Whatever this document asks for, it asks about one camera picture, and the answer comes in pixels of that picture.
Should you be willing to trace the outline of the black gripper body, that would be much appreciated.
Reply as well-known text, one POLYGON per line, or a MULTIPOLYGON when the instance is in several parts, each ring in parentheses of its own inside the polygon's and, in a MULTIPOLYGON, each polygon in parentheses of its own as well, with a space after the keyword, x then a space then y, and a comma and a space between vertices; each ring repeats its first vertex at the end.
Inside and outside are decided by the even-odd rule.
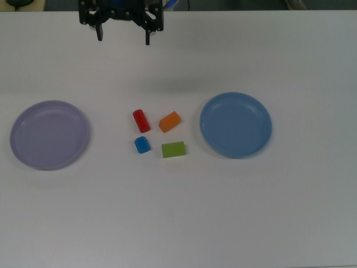
POLYGON ((96 15, 100 22, 109 19, 135 21, 143 16, 144 1, 139 0, 103 0, 97 1, 96 15))

